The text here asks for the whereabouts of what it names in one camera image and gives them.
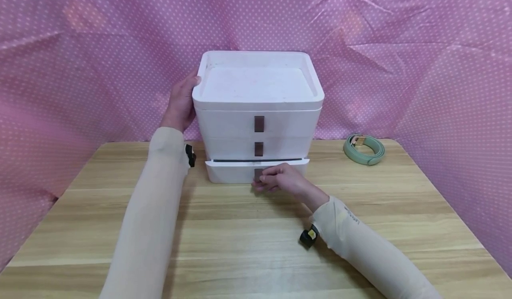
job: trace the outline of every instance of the drawer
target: drawer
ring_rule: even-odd
[[[251,183],[260,170],[283,162],[215,162],[206,161],[208,177],[213,183]],[[287,161],[292,167],[304,175],[309,159]]]
[[[197,110],[204,138],[313,137],[319,110],[212,111]]]
[[[263,138],[203,138],[209,159],[258,160],[297,159],[308,155],[311,137]]]

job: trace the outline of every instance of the table surface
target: table surface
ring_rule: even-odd
[[[403,251],[444,298],[510,298],[512,282],[395,141],[367,167],[314,141],[307,178]],[[382,298],[282,192],[212,184],[202,143],[186,178],[162,298]],[[147,142],[102,146],[0,275],[0,298],[98,298]]]

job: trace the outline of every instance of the beige arm sleeve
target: beige arm sleeve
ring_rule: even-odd
[[[183,134],[158,128],[128,203],[100,299],[161,298],[188,169]]]
[[[388,299],[442,298],[416,266],[389,241],[329,197],[312,216],[320,236]]]

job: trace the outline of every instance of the top tray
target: top tray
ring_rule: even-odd
[[[208,51],[192,92],[201,110],[317,110],[324,91],[308,54]]]

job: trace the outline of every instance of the belt buckle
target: belt buckle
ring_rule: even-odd
[[[350,141],[350,144],[351,145],[356,145],[356,146],[361,146],[364,144],[364,140],[366,139],[366,137],[364,137],[363,135],[361,136],[354,136],[352,138],[352,140]]]

